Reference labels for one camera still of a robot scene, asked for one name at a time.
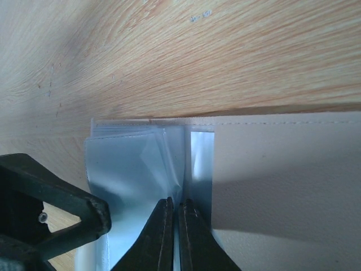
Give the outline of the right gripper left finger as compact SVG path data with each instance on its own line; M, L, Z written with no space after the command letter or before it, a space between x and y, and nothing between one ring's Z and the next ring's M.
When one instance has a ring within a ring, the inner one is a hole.
M160 199L139 237L113 270L173 270L173 200Z

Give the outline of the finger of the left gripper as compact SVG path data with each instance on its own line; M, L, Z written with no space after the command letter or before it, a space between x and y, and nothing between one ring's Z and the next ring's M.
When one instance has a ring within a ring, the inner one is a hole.
M1 270L74 270L111 229L108 203L24 153L1 156Z

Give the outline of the beige card holder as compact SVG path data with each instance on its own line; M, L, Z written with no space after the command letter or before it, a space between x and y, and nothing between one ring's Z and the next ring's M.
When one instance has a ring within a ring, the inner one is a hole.
M193 200L241 270L360 269L360 113L94 120L90 191L109 233L76 252L76 270L111 270L157 202Z

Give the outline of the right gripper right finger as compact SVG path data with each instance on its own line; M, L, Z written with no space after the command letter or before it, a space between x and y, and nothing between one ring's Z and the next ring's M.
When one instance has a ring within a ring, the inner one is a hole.
M214 239L193 200L180 204L178 219L182 270L240 270Z

